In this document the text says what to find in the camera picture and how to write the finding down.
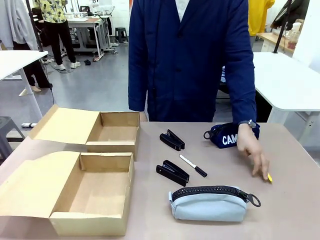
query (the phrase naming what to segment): stool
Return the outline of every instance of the stool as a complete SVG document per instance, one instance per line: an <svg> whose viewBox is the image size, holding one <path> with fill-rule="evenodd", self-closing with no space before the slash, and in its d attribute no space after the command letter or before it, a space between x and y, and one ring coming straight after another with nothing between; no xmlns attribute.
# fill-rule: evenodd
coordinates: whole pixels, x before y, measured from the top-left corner
<svg viewBox="0 0 320 240"><path fill-rule="evenodd" d="M19 130L11 117L0 116L0 154L4 160L13 152L7 139L7 134L13 129L17 130L21 137L25 139L25 136Z"/></svg>
<svg viewBox="0 0 320 240"><path fill-rule="evenodd" d="M124 39L128 40L127 30L125 27L115 28L115 39L117 39L119 43L123 43Z"/></svg>

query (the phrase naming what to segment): marker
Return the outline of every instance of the marker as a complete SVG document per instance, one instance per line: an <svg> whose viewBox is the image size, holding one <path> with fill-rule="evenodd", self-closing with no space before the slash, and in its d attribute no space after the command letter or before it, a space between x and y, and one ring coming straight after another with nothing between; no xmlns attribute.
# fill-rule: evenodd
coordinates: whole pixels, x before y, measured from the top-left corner
<svg viewBox="0 0 320 240"><path fill-rule="evenodd" d="M200 167L193 164L191 161L189 161L187 158L185 158L182 154L179 155L179 158L181 158L183 161L185 161L187 164L189 164L191 167L193 167L202 177L206 177L208 174L203 171Z"/></svg>
<svg viewBox="0 0 320 240"><path fill-rule="evenodd" d="M268 173L268 179L269 179L270 183L272 183L272 177L270 176L269 173Z"/></svg>

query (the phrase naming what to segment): open cardboard box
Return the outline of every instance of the open cardboard box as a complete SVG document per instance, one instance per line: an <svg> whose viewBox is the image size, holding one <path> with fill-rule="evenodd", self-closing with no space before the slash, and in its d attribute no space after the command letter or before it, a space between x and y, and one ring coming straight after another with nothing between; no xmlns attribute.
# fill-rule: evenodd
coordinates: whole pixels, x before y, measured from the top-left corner
<svg viewBox="0 0 320 240"><path fill-rule="evenodd" d="M0 216L49 218L60 236L123 236L133 173L132 153L27 160L0 187Z"/></svg>
<svg viewBox="0 0 320 240"><path fill-rule="evenodd" d="M86 145L90 153L133 153L136 157L139 131L138 112L99 112L54 105L29 137Z"/></svg>

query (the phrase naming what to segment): black stapler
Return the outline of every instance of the black stapler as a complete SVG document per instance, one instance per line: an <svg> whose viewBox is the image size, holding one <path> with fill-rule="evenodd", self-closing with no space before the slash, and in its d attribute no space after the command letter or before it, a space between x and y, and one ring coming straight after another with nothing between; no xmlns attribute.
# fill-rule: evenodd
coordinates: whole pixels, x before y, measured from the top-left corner
<svg viewBox="0 0 320 240"><path fill-rule="evenodd" d="M163 161L162 166L157 165L155 170L158 174L184 187L189 182L189 174L168 160Z"/></svg>
<svg viewBox="0 0 320 240"><path fill-rule="evenodd" d="M167 144L169 147L181 151L181 149L185 149L186 144L182 141L177 135L175 135L170 129L168 129L167 133L161 133L160 140Z"/></svg>

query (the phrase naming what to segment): gray hoodie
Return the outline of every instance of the gray hoodie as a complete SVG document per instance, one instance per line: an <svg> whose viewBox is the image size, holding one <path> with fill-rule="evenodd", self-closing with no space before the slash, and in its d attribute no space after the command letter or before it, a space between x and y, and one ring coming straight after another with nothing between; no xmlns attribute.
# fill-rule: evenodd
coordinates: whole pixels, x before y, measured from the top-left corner
<svg viewBox="0 0 320 240"><path fill-rule="evenodd" d="M38 50L23 0L0 0L0 23L0 40L7 48L13 48L14 41L18 44L27 43L31 50Z"/></svg>

